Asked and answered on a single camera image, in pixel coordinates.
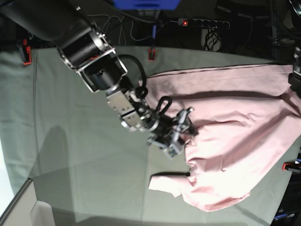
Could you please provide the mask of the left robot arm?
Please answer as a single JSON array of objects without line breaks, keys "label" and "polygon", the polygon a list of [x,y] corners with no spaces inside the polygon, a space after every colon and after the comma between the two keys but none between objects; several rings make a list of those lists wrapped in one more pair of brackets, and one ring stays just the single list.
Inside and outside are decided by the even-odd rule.
[{"label": "left robot arm", "polygon": [[293,72],[289,74],[289,84],[291,85],[291,90],[296,92],[298,97],[301,97],[301,1],[300,0],[290,0],[289,1],[292,8],[292,22],[294,28],[297,28],[299,32],[296,33],[296,47],[294,51],[294,64]]}]

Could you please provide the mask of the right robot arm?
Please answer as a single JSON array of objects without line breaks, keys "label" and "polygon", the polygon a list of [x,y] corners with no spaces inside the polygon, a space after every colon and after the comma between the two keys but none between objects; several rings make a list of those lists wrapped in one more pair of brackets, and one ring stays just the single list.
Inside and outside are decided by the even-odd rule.
[{"label": "right robot arm", "polygon": [[3,0],[0,12],[38,38],[54,44],[63,62],[74,70],[91,92],[106,93],[108,105],[129,130],[152,133],[150,144],[181,147],[184,136],[197,130],[189,119],[192,108],[175,117],[166,115],[171,97],[162,97],[156,108],[146,102],[147,76],[132,55],[118,55],[106,35],[67,0]]}]

